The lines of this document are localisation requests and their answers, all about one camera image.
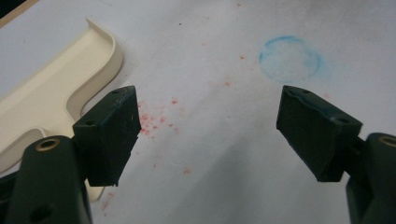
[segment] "screw hole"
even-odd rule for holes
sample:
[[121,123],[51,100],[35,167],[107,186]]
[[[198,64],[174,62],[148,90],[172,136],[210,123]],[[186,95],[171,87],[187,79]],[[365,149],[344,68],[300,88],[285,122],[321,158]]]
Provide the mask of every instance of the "screw hole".
[[93,125],[96,123],[96,120],[88,120],[87,122],[85,122],[86,125]]
[[378,138],[378,140],[387,146],[396,147],[396,138],[395,137],[381,136]]
[[51,215],[52,215],[51,206],[49,204],[44,204],[37,207],[37,209],[35,209],[35,211],[32,212],[32,214],[30,215],[30,221],[32,221],[33,223],[40,223],[46,220]]
[[35,150],[37,151],[47,151],[57,147],[61,141],[57,138],[50,138],[42,141],[38,145],[35,146]]

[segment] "cream plastic object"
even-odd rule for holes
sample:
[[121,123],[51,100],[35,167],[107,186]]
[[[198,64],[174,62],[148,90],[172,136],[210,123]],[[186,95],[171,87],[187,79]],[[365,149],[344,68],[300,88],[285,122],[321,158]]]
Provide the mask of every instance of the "cream plastic object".
[[[0,102],[0,173],[35,140],[72,137],[82,107],[120,70],[122,52],[114,37],[87,22],[77,40]],[[103,188],[87,187],[96,201]]]

